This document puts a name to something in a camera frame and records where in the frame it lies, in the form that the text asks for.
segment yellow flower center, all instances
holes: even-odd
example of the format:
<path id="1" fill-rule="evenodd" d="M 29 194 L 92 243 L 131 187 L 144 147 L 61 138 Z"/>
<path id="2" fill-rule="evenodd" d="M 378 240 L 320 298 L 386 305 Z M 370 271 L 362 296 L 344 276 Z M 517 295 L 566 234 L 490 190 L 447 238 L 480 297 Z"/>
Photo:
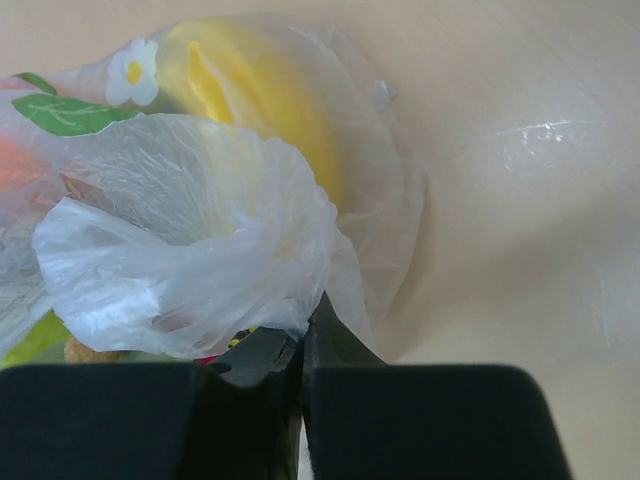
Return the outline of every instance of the yellow flower center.
<path id="1" fill-rule="evenodd" d="M 127 82 L 131 85 L 135 85 L 140 81 L 140 77 L 142 76 L 142 67 L 138 62 L 129 63 L 129 67 L 127 67 Z"/>

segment yellow fruit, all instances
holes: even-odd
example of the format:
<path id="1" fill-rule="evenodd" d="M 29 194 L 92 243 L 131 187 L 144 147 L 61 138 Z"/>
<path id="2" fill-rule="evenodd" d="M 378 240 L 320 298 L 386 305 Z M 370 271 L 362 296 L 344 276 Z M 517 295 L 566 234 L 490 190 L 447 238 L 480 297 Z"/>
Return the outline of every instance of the yellow fruit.
<path id="1" fill-rule="evenodd" d="M 62 320 L 55 313 L 49 312 L 31 329 L 22 343 L 13 347 L 2 359 L 2 367 L 28 363 L 43 350 L 70 336 Z"/>
<path id="2" fill-rule="evenodd" d="M 160 45 L 156 78 L 179 110 L 296 146 L 340 209 L 342 152 L 321 98 L 270 38 L 231 20 L 180 23 Z"/>

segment beige table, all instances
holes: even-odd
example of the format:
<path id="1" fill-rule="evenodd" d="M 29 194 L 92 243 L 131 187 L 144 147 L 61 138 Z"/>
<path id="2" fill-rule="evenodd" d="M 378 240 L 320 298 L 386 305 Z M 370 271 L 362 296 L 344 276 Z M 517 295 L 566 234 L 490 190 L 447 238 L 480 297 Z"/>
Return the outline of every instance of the beige table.
<path id="1" fill-rule="evenodd" d="M 401 92 L 429 207 L 383 353 L 523 366 L 578 479 L 640 478 L 640 3 L 0 0 L 0 75 L 248 10 L 343 27 Z"/>

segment red item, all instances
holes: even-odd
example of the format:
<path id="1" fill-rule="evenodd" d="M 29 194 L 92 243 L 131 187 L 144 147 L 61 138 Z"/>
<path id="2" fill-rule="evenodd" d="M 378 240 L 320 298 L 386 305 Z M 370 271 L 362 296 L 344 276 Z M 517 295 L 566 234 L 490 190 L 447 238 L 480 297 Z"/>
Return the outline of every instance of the red item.
<path id="1" fill-rule="evenodd" d="M 203 365 L 206 365 L 207 363 L 211 363 L 213 362 L 216 358 L 218 358 L 220 355 L 214 355 L 213 357 L 207 357 L 207 358 L 196 358 L 194 360 L 194 362 L 198 362 L 198 363 L 202 363 Z"/>

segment black object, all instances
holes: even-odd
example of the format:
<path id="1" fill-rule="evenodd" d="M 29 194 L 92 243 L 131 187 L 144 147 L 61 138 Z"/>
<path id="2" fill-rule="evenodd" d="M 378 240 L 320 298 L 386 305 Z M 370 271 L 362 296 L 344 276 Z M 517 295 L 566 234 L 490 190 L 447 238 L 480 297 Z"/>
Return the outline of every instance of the black object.
<path id="1" fill-rule="evenodd" d="M 323 297 L 305 341 L 258 329 L 207 366 L 27 366 L 0 374 L 0 478 L 568 480 L 521 370 L 390 367 Z"/>

